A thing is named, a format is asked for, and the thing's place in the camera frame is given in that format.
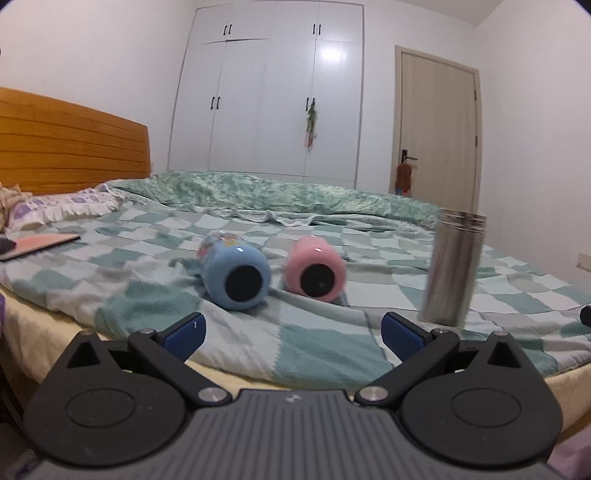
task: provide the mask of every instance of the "hanging ornament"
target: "hanging ornament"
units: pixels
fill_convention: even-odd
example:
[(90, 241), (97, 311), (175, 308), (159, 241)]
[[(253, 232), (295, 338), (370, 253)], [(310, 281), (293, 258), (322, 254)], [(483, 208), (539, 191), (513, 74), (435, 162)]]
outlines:
[(306, 148), (312, 148), (314, 144), (314, 137), (316, 136), (316, 120), (318, 113), (316, 112), (316, 99), (312, 99), (312, 104), (308, 110), (308, 123), (306, 125)]

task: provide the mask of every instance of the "floral pillowcase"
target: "floral pillowcase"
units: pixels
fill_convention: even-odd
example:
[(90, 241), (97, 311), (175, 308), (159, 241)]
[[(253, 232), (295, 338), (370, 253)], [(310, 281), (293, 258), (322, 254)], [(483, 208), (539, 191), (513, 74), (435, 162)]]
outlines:
[(95, 189), (60, 195), (33, 196), (12, 208), (8, 217), (8, 232), (32, 230), (60, 220), (92, 218), (115, 212), (121, 199)]

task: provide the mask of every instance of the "door handle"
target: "door handle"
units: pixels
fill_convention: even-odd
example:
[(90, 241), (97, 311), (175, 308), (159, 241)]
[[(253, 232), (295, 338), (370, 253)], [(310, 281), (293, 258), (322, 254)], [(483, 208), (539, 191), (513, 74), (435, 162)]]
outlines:
[(408, 150), (406, 148), (402, 149), (402, 161), (400, 163), (404, 163), (407, 160), (418, 160), (418, 158), (416, 157), (409, 157), (408, 156)]

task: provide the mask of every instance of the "white wall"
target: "white wall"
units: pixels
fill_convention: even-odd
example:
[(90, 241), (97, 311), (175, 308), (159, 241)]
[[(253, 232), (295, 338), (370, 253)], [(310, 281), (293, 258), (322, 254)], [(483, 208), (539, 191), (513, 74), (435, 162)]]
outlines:
[(194, 0), (13, 0), (0, 12), (0, 86), (148, 126), (164, 171)]
[(487, 243), (591, 291), (591, 17), (572, 0), (505, 0), (475, 30)]
[[(174, 96), (197, 5), (223, 0), (14, 0), (0, 14), (0, 85), (80, 103), (148, 126), (166, 169)], [(468, 63), (472, 27), (394, 0), (365, 0), (358, 187), (387, 192), (394, 47)]]
[(470, 63), (473, 27), (394, 0), (365, 0), (365, 77), (357, 187), (387, 192), (394, 133), (396, 45)]

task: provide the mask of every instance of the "pink notebook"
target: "pink notebook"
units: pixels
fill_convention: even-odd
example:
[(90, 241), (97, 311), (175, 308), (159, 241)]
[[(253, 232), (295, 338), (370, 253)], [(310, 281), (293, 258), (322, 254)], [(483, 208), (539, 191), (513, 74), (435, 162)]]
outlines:
[(10, 250), (10, 252), (0, 255), (0, 262), (12, 260), (13, 258), (43, 250), (44, 248), (73, 242), (79, 238), (80, 235), (77, 233), (40, 233), (39, 235), (17, 238), (14, 240), (17, 243), (16, 247)]

